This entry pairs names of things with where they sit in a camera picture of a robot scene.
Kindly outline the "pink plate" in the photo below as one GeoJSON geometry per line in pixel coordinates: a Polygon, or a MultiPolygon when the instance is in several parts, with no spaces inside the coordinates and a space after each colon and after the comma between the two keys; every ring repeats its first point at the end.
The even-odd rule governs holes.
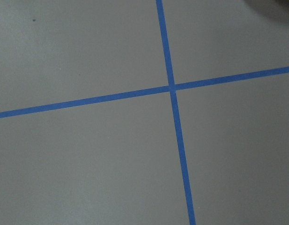
{"type": "Polygon", "coordinates": [[[289,9],[289,0],[245,0],[250,7],[255,9],[289,9]]]}

